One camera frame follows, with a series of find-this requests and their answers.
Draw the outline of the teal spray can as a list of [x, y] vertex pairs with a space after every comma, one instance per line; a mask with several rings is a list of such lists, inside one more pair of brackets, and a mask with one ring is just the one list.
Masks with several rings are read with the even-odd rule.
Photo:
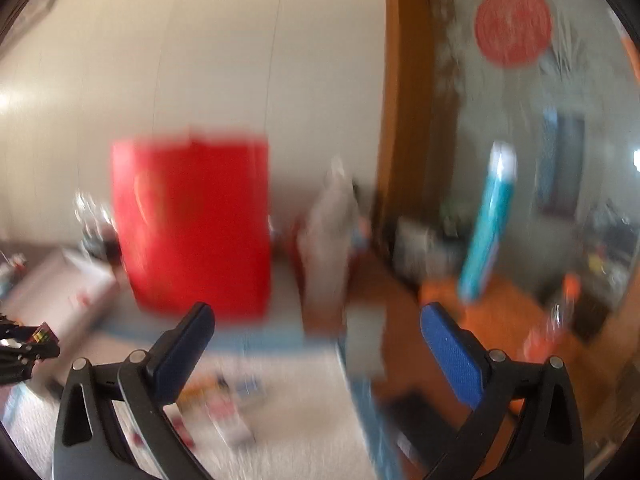
[[458, 281], [458, 297], [464, 304], [472, 304], [484, 294], [508, 222], [517, 178], [514, 147], [504, 142], [492, 144], [482, 201]]

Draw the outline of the white quilted mat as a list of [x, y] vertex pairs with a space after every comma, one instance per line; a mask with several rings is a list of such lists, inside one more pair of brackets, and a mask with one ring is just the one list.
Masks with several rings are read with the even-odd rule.
[[256, 380], [242, 404], [253, 441], [230, 446], [201, 405], [182, 413], [194, 455], [215, 479], [378, 479], [364, 417], [337, 348], [209, 351], [189, 382]]

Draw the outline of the white cardboard tray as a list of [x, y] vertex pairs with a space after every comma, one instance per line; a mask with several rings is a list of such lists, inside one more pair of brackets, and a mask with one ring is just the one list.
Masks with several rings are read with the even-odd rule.
[[49, 325], [58, 339], [100, 318], [119, 284], [111, 267], [68, 249], [47, 256], [9, 292], [1, 312], [24, 325]]

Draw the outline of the red gift bag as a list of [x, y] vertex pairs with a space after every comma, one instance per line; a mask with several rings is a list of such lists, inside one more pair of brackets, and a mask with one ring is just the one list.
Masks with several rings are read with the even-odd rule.
[[112, 202], [122, 262], [148, 311], [206, 302], [228, 322], [259, 320], [271, 288], [265, 136], [119, 140]]

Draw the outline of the white plastic bag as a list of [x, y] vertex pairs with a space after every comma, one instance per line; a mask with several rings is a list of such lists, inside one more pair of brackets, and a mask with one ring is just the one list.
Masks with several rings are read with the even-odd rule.
[[307, 330], [332, 333], [343, 324], [352, 233], [359, 216], [354, 180], [334, 157], [323, 188], [297, 239], [303, 263], [303, 317]]

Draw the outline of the red round wall decoration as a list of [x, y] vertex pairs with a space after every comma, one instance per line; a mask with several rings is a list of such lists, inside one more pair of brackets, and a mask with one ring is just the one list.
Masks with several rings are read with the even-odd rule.
[[550, 47], [552, 34], [546, 0], [483, 0], [474, 18], [480, 53], [502, 68], [536, 62]]

